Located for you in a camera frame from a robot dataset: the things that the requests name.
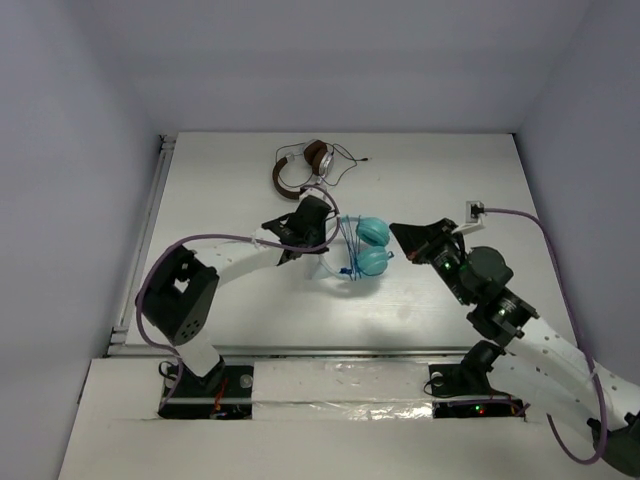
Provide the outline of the teal headphones with cable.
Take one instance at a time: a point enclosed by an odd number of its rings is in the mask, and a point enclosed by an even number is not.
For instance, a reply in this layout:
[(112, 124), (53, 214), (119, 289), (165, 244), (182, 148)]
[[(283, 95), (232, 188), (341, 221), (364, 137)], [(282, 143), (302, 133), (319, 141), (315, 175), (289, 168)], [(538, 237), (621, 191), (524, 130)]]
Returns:
[(335, 278), (355, 282), (381, 276), (394, 253), (387, 249), (391, 240), (389, 225), (377, 217), (345, 215), (336, 222), (347, 250), (349, 263), (333, 268), (324, 254), (308, 270), (308, 280)]

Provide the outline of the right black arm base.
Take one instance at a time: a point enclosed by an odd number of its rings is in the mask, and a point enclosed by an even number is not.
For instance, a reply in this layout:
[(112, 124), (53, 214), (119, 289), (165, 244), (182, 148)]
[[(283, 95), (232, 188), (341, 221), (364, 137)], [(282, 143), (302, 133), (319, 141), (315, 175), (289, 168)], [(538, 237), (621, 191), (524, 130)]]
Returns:
[(436, 419), (526, 418), (527, 403), (493, 388), (488, 374), (505, 356), (503, 348), (482, 340), (459, 363), (433, 364), (423, 392), (433, 400)]

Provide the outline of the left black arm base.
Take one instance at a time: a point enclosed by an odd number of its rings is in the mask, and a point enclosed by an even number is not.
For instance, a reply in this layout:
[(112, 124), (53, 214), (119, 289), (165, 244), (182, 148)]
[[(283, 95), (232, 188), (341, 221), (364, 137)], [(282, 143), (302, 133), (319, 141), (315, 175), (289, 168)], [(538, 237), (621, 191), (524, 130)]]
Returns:
[(254, 366), (217, 366), (204, 379), (168, 360), (158, 365), (163, 378), (158, 415), (170, 420), (249, 420), (253, 410)]

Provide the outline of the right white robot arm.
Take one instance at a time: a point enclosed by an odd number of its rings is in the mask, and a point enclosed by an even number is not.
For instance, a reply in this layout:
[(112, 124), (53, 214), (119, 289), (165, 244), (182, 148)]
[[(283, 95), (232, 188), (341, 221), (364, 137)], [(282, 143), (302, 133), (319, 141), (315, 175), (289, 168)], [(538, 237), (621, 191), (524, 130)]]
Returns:
[(570, 343), (511, 291), (512, 269), (488, 246), (468, 248), (460, 226), (393, 223), (406, 258), (429, 265), (482, 339), (461, 363), (463, 384), (483, 393), (505, 390), (544, 410), (586, 438), (594, 458), (632, 478), (639, 475), (639, 387)]

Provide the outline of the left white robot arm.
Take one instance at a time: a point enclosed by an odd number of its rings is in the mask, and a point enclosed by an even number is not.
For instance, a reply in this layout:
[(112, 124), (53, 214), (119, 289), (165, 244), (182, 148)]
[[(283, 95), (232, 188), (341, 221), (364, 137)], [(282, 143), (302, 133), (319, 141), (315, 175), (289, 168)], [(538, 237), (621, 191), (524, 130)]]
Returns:
[(307, 195), (292, 213), (263, 223), (250, 236), (196, 234), (176, 241), (155, 261), (135, 300), (143, 340), (177, 360), (171, 389), (187, 377), (200, 394), (223, 381), (225, 362), (203, 333), (216, 290), (245, 275), (328, 250), (329, 218), (340, 211), (326, 192)]

